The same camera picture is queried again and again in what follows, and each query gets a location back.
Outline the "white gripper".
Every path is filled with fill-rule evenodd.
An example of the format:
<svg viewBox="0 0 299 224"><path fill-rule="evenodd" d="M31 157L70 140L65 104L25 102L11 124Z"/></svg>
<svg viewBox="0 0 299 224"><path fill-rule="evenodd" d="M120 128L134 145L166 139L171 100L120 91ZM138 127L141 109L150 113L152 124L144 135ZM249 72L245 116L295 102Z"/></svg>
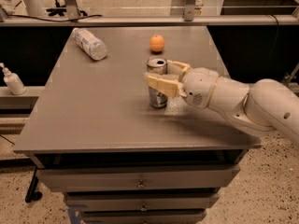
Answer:
<svg viewBox="0 0 299 224"><path fill-rule="evenodd" d="M205 109L220 74L203 67L190 69L191 66L188 63L168 60L168 74L159 75L146 72L144 79L150 88L167 97L181 96L184 97L183 100L188 105Z"/></svg>

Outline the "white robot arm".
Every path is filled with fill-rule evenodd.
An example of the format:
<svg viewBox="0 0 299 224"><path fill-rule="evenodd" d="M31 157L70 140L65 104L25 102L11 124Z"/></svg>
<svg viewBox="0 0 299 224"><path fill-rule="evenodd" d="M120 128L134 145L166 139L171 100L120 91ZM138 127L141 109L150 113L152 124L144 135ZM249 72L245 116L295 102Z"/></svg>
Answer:
<svg viewBox="0 0 299 224"><path fill-rule="evenodd" d="M170 61L165 74L146 72L145 80L168 97L220 114L244 133L264 136L276 129L299 146L299 97L273 79L250 86L204 67Z"/></svg>

